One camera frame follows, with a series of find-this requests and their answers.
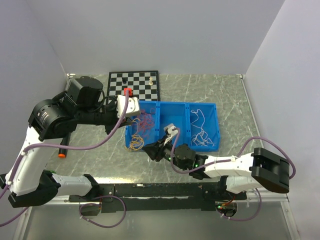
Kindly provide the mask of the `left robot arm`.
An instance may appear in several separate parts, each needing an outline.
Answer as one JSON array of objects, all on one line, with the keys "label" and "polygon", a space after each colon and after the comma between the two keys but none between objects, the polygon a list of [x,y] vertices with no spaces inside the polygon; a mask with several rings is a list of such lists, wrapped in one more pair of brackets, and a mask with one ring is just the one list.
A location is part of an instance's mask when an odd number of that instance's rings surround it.
[{"label": "left robot arm", "polygon": [[55,149],[71,150],[63,139],[78,125],[104,126],[110,138],[127,122],[130,94],[106,96],[92,77],[72,79],[67,90],[39,102],[28,119],[24,144],[10,172],[0,177],[12,207],[35,207],[58,196],[95,200],[100,186],[90,174],[62,176],[46,170]]}]

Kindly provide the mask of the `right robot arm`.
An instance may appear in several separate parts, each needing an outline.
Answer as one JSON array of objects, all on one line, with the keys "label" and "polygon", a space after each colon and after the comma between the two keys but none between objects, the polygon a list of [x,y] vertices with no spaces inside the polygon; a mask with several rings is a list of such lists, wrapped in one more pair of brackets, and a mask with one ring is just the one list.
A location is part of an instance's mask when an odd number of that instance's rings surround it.
[{"label": "right robot arm", "polygon": [[217,157],[197,154],[187,144],[176,146],[163,137],[142,150],[153,161],[167,160],[178,174],[197,180],[219,178],[218,193],[226,200],[251,189],[265,188],[278,194],[290,191],[291,162],[262,147],[247,154]]}]

